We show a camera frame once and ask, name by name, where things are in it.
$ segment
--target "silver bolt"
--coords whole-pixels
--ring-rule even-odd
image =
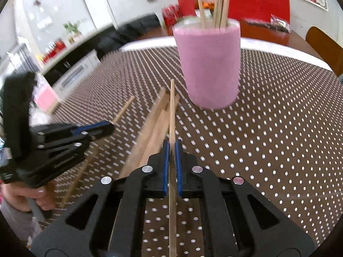
[[[143,166],[142,171],[144,173],[150,173],[153,170],[153,168],[150,165]]]
[[[194,167],[192,168],[192,171],[193,171],[194,173],[201,173],[201,172],[203,171],[203,169],[202,169],[201,166],[194,166]]]
[[[109,176],[103,177],[103,178],[101,179],[101,183],[102,183],[103,185],[108,185],[108,184],[111,183],[111,182],[112,182],[112,178],[109,177]]]
[[[241,177],[235,177],[235,178],[234,178],[234,183],[235,183],[236,185],[242,185],[242,184],[244,183],[244,179],[241,178]]]

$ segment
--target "wooden chair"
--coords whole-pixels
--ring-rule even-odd
[[[339,76],[343,73],[343,48],[317,27],[311,27],[306,34],[306,41]]]

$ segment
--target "brown tablecloth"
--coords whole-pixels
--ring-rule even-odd
[[[333,72],[260,51],[241,51],[239,95],[218,111],[189,100],[176,48],[107,56],[54,121],[111,120],[131,95],[137,100],[70,203],[101,177],[117,177],[158,91],[172,78],[181,96],[176,133],[184,149],[220,177],[243,176],[320,244],[342,214],[343,87]],[[60,198],[77,169],[58,178]],[[54,218],[63,211],[56,209]],[[177,217],[178,256],[203,256],[197,200],[180,200]],[[145,219],[142,256],[168,256],[167,200],[150,199]]]

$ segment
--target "pink container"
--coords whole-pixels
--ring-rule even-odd
[[[241,28],[229,19],[225,29],[200,28],[199,19],[174,27],[181,68],[191,101],[205,109],[223,109],[238,93],[241,67]]]

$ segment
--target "human hand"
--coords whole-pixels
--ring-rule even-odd
[[[19,211],[31,211],[25,198],[36,199],[37,205],[40,206],[42,210],[48,211],[55,208],[55,184],[55,181],[51,181],[46,186],[36,189],[26,187],[23,182],[3,184],[1,185],[2,195],[12,207]]]

